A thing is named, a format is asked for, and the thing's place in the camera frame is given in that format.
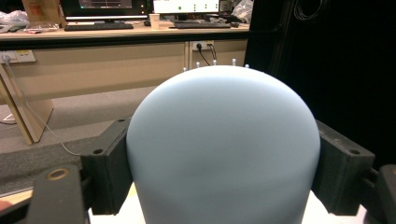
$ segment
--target box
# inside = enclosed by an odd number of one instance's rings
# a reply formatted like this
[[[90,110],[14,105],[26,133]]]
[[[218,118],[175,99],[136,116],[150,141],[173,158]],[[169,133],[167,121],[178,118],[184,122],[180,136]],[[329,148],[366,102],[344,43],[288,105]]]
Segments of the box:
[[[60,0],[22,0],[29,22],[52,21],[60,27],[66,25]]]

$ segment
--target power outlet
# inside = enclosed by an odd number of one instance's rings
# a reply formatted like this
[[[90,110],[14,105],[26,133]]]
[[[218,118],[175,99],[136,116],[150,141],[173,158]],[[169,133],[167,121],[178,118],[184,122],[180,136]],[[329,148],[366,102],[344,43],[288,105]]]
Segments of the power outlet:
[[[202,46],[201,50],[210,49],[209,45],[212,45],[214,47],[215,41],[214,40],[193,41],[192,42],[192,50],[198,50],[198,48],[197,48],[198,44],[201,44],[201,46]]]
[[[0,51],[0,63],[5,63],[3,60],[4,55],[7,55],[9,57],[10,63],[33,63],[33,62],[35,62],[35,55],[29,49]]]

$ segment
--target computer monitor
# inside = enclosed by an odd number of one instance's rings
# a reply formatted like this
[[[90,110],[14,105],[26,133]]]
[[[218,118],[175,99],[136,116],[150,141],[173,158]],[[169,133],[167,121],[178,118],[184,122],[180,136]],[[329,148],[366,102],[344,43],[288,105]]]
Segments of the computer monitor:
[[[67,21],[146,20],[147,0],[61,0]]]
[[[153,0],[153,10],[162,15],[219,13],[219,0]]]

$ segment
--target keyboard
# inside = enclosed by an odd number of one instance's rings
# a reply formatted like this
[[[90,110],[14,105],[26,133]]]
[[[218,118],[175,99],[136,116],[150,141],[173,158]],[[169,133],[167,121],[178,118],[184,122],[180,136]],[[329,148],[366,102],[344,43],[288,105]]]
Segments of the keyboard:
[[[126,30],[126,29],[134,29],[134,27],[130,23],[123,23],[123,22],[93,23],[93,24],[81,24],[81,25],[67,24],[64,27],[65,31]]]
[[[213,23],[213,22],[202,22],[202,23],[174,23],[177,29],[227,29],[231,28],[226,23]]]

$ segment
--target wooden desk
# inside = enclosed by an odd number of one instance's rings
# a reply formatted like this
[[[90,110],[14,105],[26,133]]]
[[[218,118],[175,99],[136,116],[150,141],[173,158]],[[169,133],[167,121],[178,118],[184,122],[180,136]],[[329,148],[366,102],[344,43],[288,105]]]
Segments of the wooden desk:
[[[27,144],[40,140],[52,111],[51,99],[159,85],[169,77],[202,66],[192,41],[215,40],[218,64],[243,65],[248,27],[160,30],[142,23],[133,30],[0,34],[0,50],[32,49],[35,63],[0,66],[0,104],[7,104]],[[203,52],[211,62],[211,51]]]

